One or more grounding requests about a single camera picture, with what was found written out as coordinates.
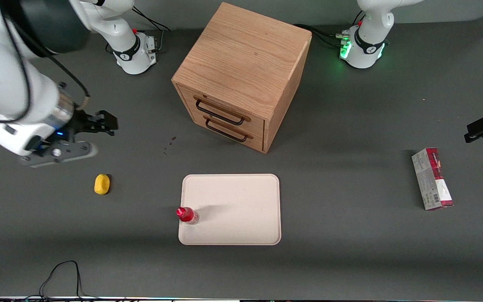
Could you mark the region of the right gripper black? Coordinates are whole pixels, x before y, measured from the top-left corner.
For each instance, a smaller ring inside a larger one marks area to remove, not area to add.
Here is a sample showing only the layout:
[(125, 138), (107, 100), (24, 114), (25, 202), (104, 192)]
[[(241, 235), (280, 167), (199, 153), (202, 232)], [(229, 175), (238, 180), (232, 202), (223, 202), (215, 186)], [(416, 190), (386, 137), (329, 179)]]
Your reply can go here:
[(62, 140), (75, 141), (75, 136), (79, 133), (105, 133), (115, 136), (115, 130), (118, 129), (117, 117), (105, 110), (98, 111), (96, 115), (75, 110), (70, 121), (62, 127)]

